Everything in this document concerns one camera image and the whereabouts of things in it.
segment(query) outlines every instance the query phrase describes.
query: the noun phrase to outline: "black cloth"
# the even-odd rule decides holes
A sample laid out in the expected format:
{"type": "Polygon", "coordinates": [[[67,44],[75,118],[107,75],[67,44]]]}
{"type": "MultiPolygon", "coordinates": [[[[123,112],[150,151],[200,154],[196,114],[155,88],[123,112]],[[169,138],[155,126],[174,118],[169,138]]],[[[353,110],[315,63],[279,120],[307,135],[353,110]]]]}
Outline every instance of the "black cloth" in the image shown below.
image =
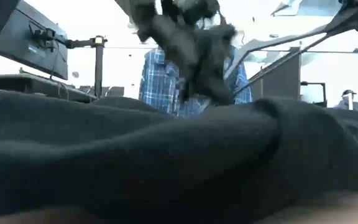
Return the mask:
{"type": "Polygon", "coordinates": [[[179,119],[134,102],[0,91],[0,215],[74,205],[118,223],[252,223],[358,188],[356,111],[263,99],[179,119]]]}
{"type": "Polygon", "coordinates": [[[143,112],[153,112],[164,114],[164,112],[155,109],[154,107],[143,103],[140,100],[135,100],[132,98],[119,97],[119,96],[109,96],[100,98],[96,101],[91,102],[92,105],[98,106],[110,106],[113,108],[125,109],[125,110],[137,110],[143,112]]]}

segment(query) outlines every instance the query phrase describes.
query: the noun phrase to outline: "blue plaid shirt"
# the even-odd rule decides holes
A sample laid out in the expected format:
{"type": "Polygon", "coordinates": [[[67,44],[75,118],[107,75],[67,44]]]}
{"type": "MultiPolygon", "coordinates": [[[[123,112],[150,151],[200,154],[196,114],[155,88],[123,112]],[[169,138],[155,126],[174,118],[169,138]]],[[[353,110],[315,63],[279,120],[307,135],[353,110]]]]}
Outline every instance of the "blue plaid shirt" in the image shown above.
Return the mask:
{"type": "MultiPolygon", "coordinates": [[[[164,51],[160,48],[153,49],[145,54],[139,100],[174,116],[189,117],[198,114],[205,99],[191,98],[184,104],[180,104],[178,99],[179,90],[177,89],[178,69],[173,63],[166,64],[164,57],[164,51]]],[[[230,59],[225,60],[224,69],[228,69],[230,64],[230,59]]],[[[228,81],[232,91],[248,83],[243,64],[238,66],[237,75],[234,78],[233,81],[228,81]]],[[[249,103],[251,101],[250,88],[247,88],[236,96],[235,104],[249,103]]]]}

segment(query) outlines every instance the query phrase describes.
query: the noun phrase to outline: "desk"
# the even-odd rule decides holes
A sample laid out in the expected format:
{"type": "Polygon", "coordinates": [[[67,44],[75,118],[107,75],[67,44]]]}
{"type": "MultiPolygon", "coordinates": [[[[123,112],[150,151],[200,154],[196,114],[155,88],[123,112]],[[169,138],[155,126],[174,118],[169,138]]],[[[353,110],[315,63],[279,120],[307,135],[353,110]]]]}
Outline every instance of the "desk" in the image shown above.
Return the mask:
{"type": "Polygon", "coordinates": [[[68,99],[82,103],[90,103],[96,100],[95,96],[84,93],[69,85],[28,73],[0,75],[0,90],[29,94],[41,93],[48,97],[68,99]]]}

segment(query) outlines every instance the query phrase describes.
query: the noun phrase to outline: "metal pole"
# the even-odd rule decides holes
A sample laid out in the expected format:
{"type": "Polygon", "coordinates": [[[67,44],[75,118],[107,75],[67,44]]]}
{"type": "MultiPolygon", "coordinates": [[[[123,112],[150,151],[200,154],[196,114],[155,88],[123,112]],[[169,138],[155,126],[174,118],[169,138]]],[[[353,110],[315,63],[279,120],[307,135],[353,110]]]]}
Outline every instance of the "metal pole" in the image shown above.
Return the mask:
{"type": "Polygon", "coordinates": [[[106,40],[102,36],[94,39],[93,47],[96,48],[96,60],[94,65],[94,94],[99,99],[102,96],[103,82],[103,50],[106,40]]]}

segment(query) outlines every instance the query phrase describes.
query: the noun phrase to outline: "man in cap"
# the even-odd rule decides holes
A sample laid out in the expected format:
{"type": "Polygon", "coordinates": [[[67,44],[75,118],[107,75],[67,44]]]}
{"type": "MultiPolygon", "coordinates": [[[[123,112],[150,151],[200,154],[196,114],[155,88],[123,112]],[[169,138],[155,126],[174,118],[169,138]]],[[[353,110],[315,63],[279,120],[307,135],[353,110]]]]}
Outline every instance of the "man in cap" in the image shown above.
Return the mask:
{"type": "Polygon", "coordinates": [[[358,111],[358,102],[353,100],[354,95],[356,94],[357,93],[355,93],[353,90],[343,91],[342,100],[334,108],[349,110],[349,97],[351,97],[353,102],[353,110],[358,111]]]}

